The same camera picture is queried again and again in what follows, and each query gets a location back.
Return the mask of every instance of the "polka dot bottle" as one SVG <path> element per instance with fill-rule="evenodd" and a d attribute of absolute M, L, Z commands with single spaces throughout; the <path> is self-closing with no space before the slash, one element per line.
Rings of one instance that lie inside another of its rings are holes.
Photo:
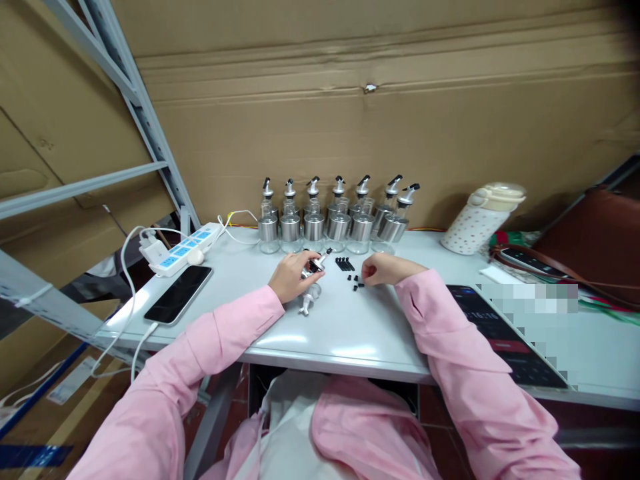
<path fill-rule="evenodd" d="M 471 194 L 440 243 L 461 255 L 476 253 L 525 199 L 524 195 L 519 185 L 486 184 Z"/>
<path fill-rule="evenodd" d="M 440 243 L 461 255 L 472 255 L 500 228 L 509 214 L 465 205 Z"/>

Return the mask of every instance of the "metal shelf frame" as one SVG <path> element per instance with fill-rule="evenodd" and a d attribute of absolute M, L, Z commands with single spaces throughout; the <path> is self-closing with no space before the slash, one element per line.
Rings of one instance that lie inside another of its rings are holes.
<path fill-rule="evenodd" d="M 180 215 L 182 230 L 190 233 L 191 224 L 196 229 L 200 228 L 200 220 L 109 0 L 79 0 L 89 28 L 66 0 L 42 2 L 120 89 L 140 136 L 147 146 L 151 162 L 148 165 L 0 202 L 0 220 L 157 171 Z M 101 319 L 3 251 L 0 251 L 0 297 L 12 302 L 16 307 L 22 307 L 44 318 L 100 350 L 107 347 L 108 341 L 94 336 L 103 325 Z M 128 365 L 133 362 L 130 351 L 114 348 L 110 353 Z M 138 366 L 142 367 L 146 358 L 148 354 L 141 352 Z"/>

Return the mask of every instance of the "hand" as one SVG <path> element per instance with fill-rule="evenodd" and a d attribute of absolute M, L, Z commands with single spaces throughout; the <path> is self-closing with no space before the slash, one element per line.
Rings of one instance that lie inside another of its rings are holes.
<path fill-rule="evenodd" d="M 365 285 L 386 283 L 395 285 L 416 273 L 429 270 L 410 260 L 394 257 L 386 253 L 374 253 L 362 264 L 362 280 Z"/>
<path fill-rule="evenodd" d="M 278 264 L 271 280 L 269 280 L 269 286 L 278 296 L 281 303 L 293 300 L 324 276 L 325 273 L 321 271 L 314 273 L 308 279 L 302 280 L 302 269 L 309 260 L 315 258 L 320 258 L 318 252 L 305 250 L 298 255 L 288 254 Z"/>

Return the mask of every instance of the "cardboard box label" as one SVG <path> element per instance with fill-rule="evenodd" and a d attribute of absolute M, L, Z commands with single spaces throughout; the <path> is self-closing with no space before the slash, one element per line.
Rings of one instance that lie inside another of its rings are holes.
<path fill-rule="evenodd" d="M 58 405 L 64 405 L 91 376 L 91 369 L 94 364 L 95 360 L 92 357 L 85 358 L 80 365 L 67 375 L 67 378 L 62 380 L 62 382 L 47 395 L 47 400 Z"/>

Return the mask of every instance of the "black phone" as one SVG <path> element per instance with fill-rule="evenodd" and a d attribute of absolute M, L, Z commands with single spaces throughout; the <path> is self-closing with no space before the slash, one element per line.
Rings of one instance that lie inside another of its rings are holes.
<path fill-rule="evenodd" d="M 519 385 L 568 388 L 566 381 L 542 360 L 513 328 L 471 287 L 447 285 L 462 312 L 489 341 L 491 348 L 507 362 L 511 378 Z"/>
<path fill-rule="evenodd" d="M 145 313 L 145 318 L 165 325 L 180 320 L 212 273 L 210 267 L 189 266 Z"/>
<path fill-rule="evenodd" d="M 548 266 L 546 263 L 542 263 L 540 260 L 536 260 L 535 258 L 528 256 L 526 253 L 521 252 L 520 250 L 504 249 L 502 250 L 502 252 L 500 252 L 500 255 L 508 257 L 508 260 L 510 260 L 511 262 L 529 270 L 546 273 L 548 275 L 555 275 L 556 277 L 570 278 L 570 276 L 564 274 L 560 270 L 556 270 L 555 268 Z M 557 279 L 554 280 L 544 276 L 541 276 L 541 278 L 547 282 L 558 281 Z"/>

